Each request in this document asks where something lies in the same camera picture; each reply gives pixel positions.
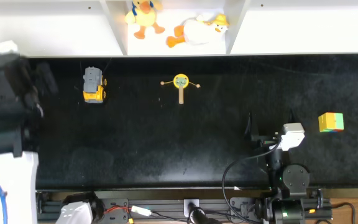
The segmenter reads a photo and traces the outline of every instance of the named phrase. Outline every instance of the metal bracket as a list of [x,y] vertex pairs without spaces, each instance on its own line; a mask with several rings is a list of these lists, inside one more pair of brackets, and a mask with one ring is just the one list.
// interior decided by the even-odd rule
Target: metal bracket
[[193,203],[196,207],[200,206],[199,199],[184,199],[183,200],[183,214],[186,218],[189,217],[189,204]]
[[[104,210],[107,210],[115,205],[121,207],[128,207],[129,201],[126,198],[120,199],[101,199],[104,204]],[[128,214],[124,209],[115,210],[104,215],[104,218],[99,222],[100,224],[125,224],[128,222]]]
[[[237,212],[240,213],[241,216],[256,222],[260,221],[256,217],[254,209],[252,209],[249,213],[247,212],[248,209],[250,209],[251,206],[255,204],[255,198],[234,197],[234,198],[230,198],[230,204],[234,209],[236,209]],[[230,210],[230,214],[236,215],[232,210]],[[240,218],[230,218],[230,219],[234,223],[239,223],[243,221]]]

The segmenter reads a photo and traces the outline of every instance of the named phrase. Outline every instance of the black tabletop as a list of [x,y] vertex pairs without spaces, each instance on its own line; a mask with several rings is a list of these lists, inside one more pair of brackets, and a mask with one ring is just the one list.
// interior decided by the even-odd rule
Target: black tabletop
[[[309,168],[311,186],[358,187],[358,55],[46,61],[60,92],[43,99],[38,189],[219,187],[227,165],[254,153],[244,140],[249,112],[273,134],[290,110],[306,136],[291,161]],[[105,70],[105,104],[84,102],[88,66]],[[184,105],[178,89],[160,84],[178,73],[201,85],[185,88]],[[345,130],[320,133],[325,112],[343,113]],[[268,187],[256,160],[227,181]]]

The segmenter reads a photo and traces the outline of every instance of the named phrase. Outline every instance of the toy cube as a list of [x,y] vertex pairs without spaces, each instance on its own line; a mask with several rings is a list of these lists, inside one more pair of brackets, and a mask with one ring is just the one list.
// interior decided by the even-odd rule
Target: toy cube
[[318,117],[320,132],[338,132],[344,130],[343,114],[325,113]]

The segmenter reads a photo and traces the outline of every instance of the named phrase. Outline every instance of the yellow toy vehicle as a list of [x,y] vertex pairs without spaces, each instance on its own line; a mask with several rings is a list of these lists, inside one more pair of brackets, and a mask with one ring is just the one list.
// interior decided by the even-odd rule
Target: yellow toy vehicle
[[106,99],[107,80],[103,78],[102,71],[95,67],[85,69],[84,99],[87,103],[103,103]]

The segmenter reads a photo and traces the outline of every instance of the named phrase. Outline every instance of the duck's head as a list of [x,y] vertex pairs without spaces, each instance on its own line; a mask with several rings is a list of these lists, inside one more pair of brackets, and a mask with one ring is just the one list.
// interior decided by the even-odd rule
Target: duck's head
[[229,27],[229,23],[227,22],[224,14],[219,14],[216,16],[215,20],[212,21],[211,26],[216,32],[225,33]]
[[140,9],[144,14],[150,13],[154,7],[153,2],[149,0],[133,0],[132,5],[134,8]]

